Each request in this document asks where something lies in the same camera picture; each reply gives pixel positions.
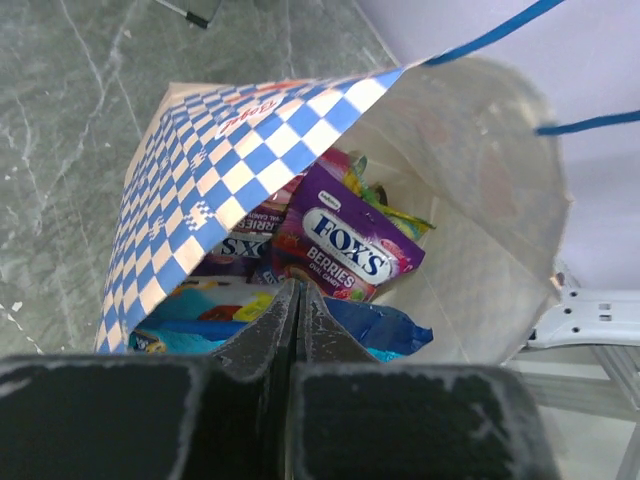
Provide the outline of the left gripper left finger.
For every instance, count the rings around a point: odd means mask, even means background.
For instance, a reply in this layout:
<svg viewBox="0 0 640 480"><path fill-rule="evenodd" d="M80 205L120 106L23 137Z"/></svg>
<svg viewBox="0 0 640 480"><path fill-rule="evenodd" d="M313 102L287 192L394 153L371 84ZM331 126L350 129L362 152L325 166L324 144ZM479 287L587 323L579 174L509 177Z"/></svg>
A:
<svg viewBox="0 0 640 480"><path fill-rule="evenodd" d="M280 479L295 341L1 361L5 479Z"/></svg>

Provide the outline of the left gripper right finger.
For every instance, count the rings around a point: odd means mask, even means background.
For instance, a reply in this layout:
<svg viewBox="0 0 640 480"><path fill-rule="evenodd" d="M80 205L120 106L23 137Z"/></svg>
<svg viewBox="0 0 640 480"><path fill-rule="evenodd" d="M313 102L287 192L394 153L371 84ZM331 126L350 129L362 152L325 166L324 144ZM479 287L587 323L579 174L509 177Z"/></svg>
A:
<svg viewBox="0 0 640 480"><path fill-rule="evenodd" d="M297 479L556 479L529 394L483 365L381 363L306 286L292 369Z"/></svg>

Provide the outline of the blue snack bag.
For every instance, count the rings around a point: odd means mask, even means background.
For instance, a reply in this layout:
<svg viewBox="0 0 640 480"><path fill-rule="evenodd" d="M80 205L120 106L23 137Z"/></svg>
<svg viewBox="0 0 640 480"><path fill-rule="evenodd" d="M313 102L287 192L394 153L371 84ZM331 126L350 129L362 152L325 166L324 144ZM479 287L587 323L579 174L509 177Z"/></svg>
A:
<svg viewBox="0 0 640 480"><path fill-rule="evenodd" d="M295 341L300 288L191 277L129 334L128 349L144 353L209 354L226 342L258 349ZM318 314L381 362L407 357L434 340L392 307L318 295Z"/></svg>

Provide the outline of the blue checkered paper bag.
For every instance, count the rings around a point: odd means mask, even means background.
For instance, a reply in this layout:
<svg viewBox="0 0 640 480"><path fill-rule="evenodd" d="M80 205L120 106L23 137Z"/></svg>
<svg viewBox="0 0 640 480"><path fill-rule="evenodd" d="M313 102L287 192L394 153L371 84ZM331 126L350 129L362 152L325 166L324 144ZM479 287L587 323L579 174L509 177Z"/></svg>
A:
<svg viewBox="0 0 640 480"><path fill-rule="evenodd" d="M560 283L561 136L516 71L477 51L553 8L404 67L325 80L173 83L125 174L100 353L145 326L236 325L277 282L389 305L427 328L412 361L502 363L522 347L635 347L637 293Z"/></svg>

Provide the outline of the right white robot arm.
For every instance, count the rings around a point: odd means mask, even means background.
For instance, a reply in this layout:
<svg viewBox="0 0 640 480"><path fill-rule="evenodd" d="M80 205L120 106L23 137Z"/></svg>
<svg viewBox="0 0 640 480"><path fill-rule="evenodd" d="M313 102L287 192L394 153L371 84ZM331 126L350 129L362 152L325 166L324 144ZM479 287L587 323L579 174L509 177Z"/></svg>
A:
<svg viewBox="0 0 640 480"><path fill-rule="evenodd" d="M560 303L544 313L526 346L550 349L578 345L639 345L639 292L580 286L568 266L555 262Z"/></svg>

